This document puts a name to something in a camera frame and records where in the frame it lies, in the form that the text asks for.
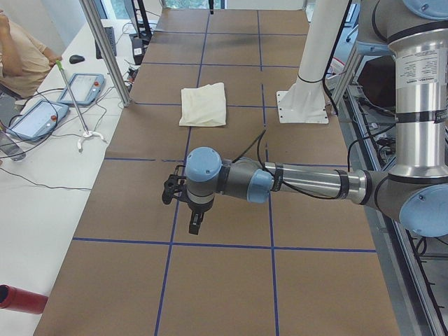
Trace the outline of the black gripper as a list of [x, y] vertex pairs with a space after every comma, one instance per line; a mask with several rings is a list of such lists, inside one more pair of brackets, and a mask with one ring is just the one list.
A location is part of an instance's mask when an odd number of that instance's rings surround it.
[[189, 202], [188, 207], [192, 211], [188, 233], [198, 234], [203, 221], [204, 213], [212, 208], [212, 201], [203, 204], [196, 202]]

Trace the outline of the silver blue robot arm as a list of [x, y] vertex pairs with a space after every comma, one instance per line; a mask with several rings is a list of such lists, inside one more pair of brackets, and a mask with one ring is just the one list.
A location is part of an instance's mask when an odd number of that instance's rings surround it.
[[248, 158], [224, 160], [212, 148], [186, 160], [181, 196], [200, 231], [217, 194], [263, 203], [295, 191], [322, 200], [351, 200], [376, 209], [423, 237], [447, 233], [447, 2], [364, 1], [358, 42], [395, 55], [395, 161], [387, 171], [313, 169]]

